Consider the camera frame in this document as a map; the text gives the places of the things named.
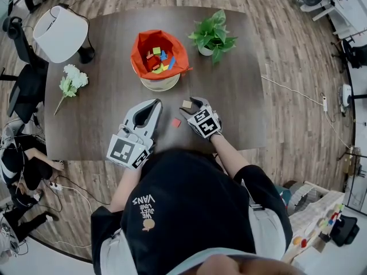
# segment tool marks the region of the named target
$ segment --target table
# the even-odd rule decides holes
[[[238,36],[237,47],[212,65],[188,39],[194,21],[217,9],[204,7],[155,7],[99,16],[91,20],[89,37],[96,56],[89,64],[75,54],[62,64],[50,63],[45,95],[45,136],[48,157],[54,160],[105,160],[113,133],[127,111],[138,103],[159,98],[163,111],[158,124],[156,151],[188,148],[214,152],[212,145],[196,135],[179,114],[190,96],[209,100],[222,118],[223,134],[238,150],[264,147],[266,120],[264,95],[250,21],[246,14],[226,11],[227,29]],[[143,86],[130,63],[132,45],[139,32],[162,29],[185,46],[190,67],[185,76],[166,92]],[[89,84],[77,97],[61,99],[60,80],[66,64],[76,65],[89,76]],[[174,118],[182,120],[178,128]]]

